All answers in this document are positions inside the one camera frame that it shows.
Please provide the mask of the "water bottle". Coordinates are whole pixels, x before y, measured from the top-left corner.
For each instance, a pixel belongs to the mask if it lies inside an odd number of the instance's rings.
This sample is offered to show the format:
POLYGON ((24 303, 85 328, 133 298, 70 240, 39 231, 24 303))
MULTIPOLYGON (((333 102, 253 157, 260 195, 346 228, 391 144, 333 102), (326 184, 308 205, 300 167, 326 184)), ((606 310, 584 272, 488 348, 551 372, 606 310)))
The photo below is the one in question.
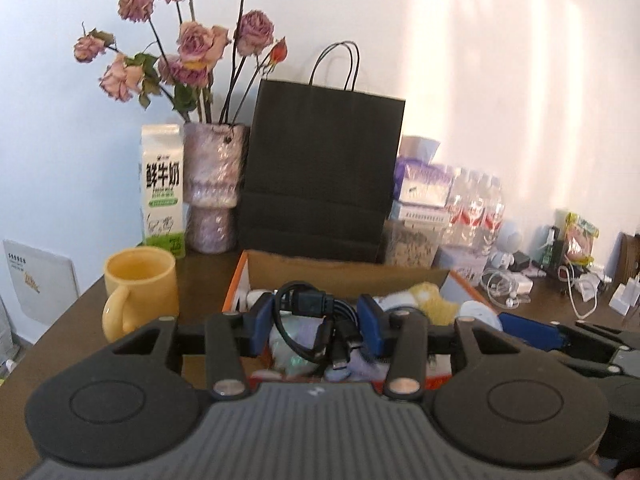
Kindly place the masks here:
POLYGON ((458 244, 458 234, 462 223, 463 211, 471 193, 472 181, 473 179, 469 169, 456 169, 447 200, 449 223, 442 238, 445 245, 458 244))
POLYGON ((475 188, 474 197, 470 203, 470 226, 468 242, 470 247, 476 250, 480 250, 480 234, 482 234, 482 223, 488 200, 490 197, 491 189, 491 176, 489 174, 483 174, 480 180, 477 182, 475 188))
POLYGON ((496 244, 505 209, 506 204, 504 203, 501 181, 498 177, 492 177, 485 200, 483 233, 480 240, 480 252, 484 256, 488 256, 496 244))

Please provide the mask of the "white flat box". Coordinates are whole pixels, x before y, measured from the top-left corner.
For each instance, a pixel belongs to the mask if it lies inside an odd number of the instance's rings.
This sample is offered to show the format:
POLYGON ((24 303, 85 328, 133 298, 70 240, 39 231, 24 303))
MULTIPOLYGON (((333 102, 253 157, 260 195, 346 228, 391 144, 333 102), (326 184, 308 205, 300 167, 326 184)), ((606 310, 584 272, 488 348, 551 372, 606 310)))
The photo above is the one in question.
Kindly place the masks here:
POLYGON ((448 224, 450 214, 446 208, 411 205, 394 200, 390 208, 390 220, 420 223, 448 224))

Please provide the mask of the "water bottle left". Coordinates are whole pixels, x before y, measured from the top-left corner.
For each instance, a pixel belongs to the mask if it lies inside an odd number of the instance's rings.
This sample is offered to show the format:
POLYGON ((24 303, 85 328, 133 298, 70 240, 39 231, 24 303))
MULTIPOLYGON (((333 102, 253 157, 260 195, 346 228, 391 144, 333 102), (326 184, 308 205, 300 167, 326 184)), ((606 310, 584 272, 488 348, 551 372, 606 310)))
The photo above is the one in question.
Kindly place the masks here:
POLYGON ((473 179, 469 169, 456 169, 447 200, 449 223, 442 238, 445 245, 458 244, 458 234, 462 223, 463 211, 471 193, 472 181, 473 179))

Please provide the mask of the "dried pink rose bouquet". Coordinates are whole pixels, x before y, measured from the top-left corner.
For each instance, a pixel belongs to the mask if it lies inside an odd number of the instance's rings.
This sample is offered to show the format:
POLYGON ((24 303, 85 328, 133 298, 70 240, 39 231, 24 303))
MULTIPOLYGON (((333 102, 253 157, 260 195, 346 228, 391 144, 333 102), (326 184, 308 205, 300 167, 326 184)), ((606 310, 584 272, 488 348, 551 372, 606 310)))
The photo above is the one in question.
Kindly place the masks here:
POLYGON ((75 61, 89 64, 102 54, 113 53, 113 61, 99 78, 105 94, 122 103, 137 99, 144 108, 150 106, 153 96, 163 96, 185 122, 197 114, 203 124, 231 124, 240 114, 232 110, 231 100, 246 63, 255 62, 246 86, 250 89, 288 57, 286 39, 276 37, 276 28, 265 12, 247 11, 245 0, 239 1, 232 30, 199 22, 194 0, 118 0, 117 13, 125 22, 149 25, 153 34, 149 46, 157 52, 143 49, 128 55, 109 32, 84 29, 73 46, 75 61), (159 2, 176 8, 179 28, 174 54, 165 48, 152 21, 159 2))

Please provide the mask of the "yellow ceramic mug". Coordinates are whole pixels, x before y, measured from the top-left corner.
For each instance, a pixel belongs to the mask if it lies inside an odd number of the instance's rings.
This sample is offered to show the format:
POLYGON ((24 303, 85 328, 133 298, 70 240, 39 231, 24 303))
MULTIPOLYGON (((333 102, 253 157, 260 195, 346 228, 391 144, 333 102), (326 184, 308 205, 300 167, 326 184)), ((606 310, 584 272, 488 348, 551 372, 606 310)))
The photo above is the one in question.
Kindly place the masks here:
POLYGON ((107 300, 102 330, 119 340, 157 318, 180 313, 176 259, 165 249, 140 246, 111 255, 104 263, 107 300))

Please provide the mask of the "clear seed container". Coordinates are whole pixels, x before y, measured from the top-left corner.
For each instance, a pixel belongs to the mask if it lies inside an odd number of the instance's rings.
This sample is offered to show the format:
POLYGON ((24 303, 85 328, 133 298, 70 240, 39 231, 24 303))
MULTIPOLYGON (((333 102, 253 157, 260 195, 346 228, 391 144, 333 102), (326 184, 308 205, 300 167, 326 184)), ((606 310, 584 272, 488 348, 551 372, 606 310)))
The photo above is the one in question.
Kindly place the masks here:
POLYGON ((432 266, 442 239, 442 224, 387 220, 384 226, 384 263, 389 266, 432 266))

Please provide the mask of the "white milk carton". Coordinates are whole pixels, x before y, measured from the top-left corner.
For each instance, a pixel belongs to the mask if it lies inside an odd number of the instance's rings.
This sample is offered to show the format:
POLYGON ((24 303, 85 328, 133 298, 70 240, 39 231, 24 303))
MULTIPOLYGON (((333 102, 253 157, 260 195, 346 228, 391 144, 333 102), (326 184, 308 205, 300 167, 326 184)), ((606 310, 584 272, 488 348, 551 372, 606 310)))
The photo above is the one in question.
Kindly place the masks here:
POLYGON ((177 124, 141 130, 140 191, 143 244, 186 255, 183 211, 183 140, 177 124))

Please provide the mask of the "purple woven pouch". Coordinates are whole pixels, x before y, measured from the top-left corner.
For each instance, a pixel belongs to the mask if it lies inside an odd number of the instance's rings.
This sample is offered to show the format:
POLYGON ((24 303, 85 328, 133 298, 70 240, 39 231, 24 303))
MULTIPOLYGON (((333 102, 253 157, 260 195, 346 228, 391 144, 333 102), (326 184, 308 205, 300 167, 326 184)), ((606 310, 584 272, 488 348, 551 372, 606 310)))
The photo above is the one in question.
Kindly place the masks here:
POLYGON ((390 368, 390 364, 377 360, 367 360, 357 350, 350 355, 350 361, 345 368, 334 370, 328 367, 324 371, 326 382, 382 382, 390 368))

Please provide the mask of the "water bottle middle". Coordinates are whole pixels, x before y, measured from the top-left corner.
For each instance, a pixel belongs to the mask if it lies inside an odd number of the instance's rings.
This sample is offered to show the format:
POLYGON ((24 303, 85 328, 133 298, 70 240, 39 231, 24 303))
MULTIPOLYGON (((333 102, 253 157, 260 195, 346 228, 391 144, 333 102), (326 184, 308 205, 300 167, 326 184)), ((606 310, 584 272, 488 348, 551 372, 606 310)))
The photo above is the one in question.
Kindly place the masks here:
POLYGON ((482 234, 482 223, 488 200, 490 197, 491 189, 491 176, 489 174, 483 174, 480 180, 477 182, 475 188, 474 197, 470 203, 470 226, 468 242, 470 247, 476 250, 480 250, 480 234, 482 234))

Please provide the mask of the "purple textured vase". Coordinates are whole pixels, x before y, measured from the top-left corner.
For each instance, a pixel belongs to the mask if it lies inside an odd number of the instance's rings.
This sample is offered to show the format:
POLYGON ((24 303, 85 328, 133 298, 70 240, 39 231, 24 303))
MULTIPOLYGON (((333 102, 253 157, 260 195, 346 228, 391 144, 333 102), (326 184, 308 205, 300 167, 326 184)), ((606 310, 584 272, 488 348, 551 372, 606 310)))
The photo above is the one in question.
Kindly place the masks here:
POLYGON ((221 254, 235 245, 235 208, 249 132, 244 125, 190 122, 184 126, 186 242, 197 252, 221 254))

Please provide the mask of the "white yellow plush toy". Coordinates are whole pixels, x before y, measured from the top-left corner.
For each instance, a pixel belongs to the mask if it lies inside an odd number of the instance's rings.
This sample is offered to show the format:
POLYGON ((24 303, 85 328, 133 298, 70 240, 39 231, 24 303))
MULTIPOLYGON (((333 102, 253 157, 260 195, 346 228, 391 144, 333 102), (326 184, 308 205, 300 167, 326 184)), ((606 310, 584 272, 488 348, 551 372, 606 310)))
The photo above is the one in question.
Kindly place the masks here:
POLYGON ((383 311, 409 307, 425 314, 433 325, 445 326, 454 322, 460 304, 445 299, 439 288, 430 282, 423 282, 409 289, 393 292, 384 297, 374 297, 383 311))

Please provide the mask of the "black paper bag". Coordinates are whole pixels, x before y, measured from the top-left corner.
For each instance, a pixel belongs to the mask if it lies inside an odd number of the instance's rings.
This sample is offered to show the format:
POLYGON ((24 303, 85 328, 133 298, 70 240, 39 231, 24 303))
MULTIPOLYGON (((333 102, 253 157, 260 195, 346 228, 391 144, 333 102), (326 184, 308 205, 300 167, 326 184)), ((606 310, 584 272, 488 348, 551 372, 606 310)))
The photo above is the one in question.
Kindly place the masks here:
POLYGON ((404 101, 356 91, 360 51, 341 89, 263 80, 238 208, 243 249, 375 262, 393 200, 404 101))

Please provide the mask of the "red cardboard box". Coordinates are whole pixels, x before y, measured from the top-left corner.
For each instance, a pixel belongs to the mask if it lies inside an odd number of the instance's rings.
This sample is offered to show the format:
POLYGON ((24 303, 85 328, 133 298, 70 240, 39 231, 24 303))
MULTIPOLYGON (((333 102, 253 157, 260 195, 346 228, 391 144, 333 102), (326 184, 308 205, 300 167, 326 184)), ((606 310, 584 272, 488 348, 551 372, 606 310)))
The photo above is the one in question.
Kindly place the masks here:
POLYGON ((385 297, 422 282, 431 282, 447 301, 458 306, 477 301, 488 314, 496 313, 480 293, 454 271, 285 257, 257 250, 246 250, 240 255, 222 310, 244 311, 247 309, 246 296, 252 290, 275 290, 292 281, 308 282, 347 300, 355 300, 365 292, 373 297, 385 297))

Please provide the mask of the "green spray bottle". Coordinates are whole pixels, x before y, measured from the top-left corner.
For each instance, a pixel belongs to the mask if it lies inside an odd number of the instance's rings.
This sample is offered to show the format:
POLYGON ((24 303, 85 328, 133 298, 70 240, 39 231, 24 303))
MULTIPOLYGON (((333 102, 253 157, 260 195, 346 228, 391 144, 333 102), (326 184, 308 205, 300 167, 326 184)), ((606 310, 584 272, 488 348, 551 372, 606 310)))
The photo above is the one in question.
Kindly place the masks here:
POLYGON ((544 272, 547 272, 552 267, 554 246, 558 235, 559 229, 556 226, 550 226, 546 241, 544 242, 544 246, 542 246, 540 259, 540 267, 544 272))

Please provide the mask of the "yellow snack bag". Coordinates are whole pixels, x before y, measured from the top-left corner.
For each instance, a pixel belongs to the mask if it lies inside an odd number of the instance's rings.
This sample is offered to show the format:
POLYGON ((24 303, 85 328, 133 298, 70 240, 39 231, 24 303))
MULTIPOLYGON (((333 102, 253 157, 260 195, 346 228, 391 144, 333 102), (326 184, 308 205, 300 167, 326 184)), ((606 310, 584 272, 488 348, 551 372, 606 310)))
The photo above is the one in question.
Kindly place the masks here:
POLYGON ((593 262, 592 248, 599 237, 599 229, 579 214, 569 212, 565 217, 565 255, 571 264, 588 266, 593 262))

